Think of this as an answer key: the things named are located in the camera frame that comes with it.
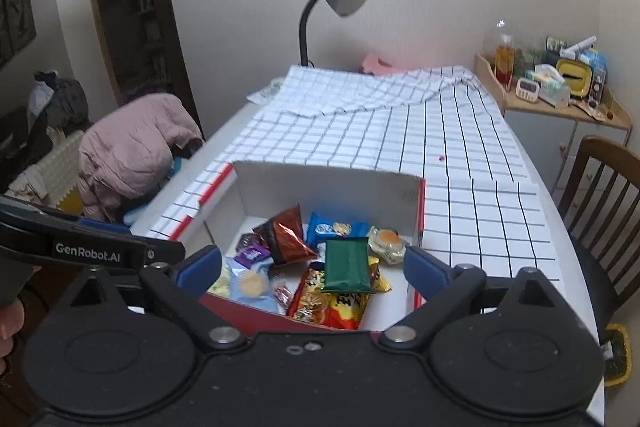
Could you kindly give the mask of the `person's left hand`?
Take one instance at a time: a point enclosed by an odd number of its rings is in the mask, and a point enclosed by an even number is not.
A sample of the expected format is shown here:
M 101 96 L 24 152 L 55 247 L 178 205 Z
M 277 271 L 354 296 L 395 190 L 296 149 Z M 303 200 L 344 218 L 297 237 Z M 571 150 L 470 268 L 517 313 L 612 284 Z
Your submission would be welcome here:
M 0 366 L 1 373 L 6 371 L 6 358 L 13 349 L 13 337 L 21 332 L 25 322 L 25 310 L 20 299 L 15 298 L 9 305 L 0 309 Z

